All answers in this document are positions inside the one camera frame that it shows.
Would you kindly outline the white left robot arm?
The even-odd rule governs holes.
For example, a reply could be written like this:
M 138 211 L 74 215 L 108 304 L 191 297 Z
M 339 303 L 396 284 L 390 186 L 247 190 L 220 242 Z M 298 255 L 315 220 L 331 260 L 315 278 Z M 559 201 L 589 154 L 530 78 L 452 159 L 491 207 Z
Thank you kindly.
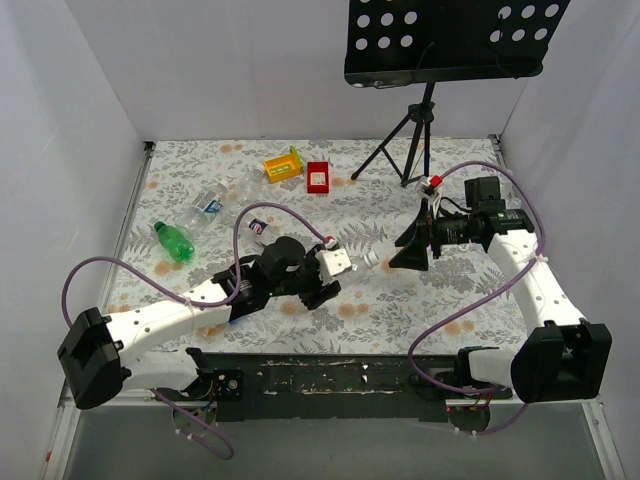
M 195 330 L 226 325 L 295 296 L 309 310 L 336 297 L 353 262 L 337 242 L 311 250 L 280 237 L 189 291 L 124 313 L 90 308 L 68 321 L 57 356 L 75 405 L 96 408 L 126 390 L 165 388 L 205 398 L 213 377 L 194 355 L 164 357 L 157 347 Z

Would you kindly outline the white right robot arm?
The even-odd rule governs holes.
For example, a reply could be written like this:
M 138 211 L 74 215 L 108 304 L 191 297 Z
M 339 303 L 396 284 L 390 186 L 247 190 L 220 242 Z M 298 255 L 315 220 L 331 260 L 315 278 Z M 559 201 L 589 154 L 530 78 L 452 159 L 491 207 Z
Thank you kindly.
M 499 388 L 525 403 L 595 398 L 600 390 L 612 337 L 603 324 L 589 322 L 569 300 L 539 253 L 543 235 L 523 209 L 510 209 L 495 176 L 465 183 L 466 211 L 439 215 L 441 180 L 423 180 L 420 209 L 396 240 L 394 269 L 425 271 L 450 245 L 478 244 L 507 279 L 504 291 L 517 302 L 527 338 L 515 352 L 466 347 L 454 360 L 451 384 L 424 371 L 430 383 L 475 397 Z

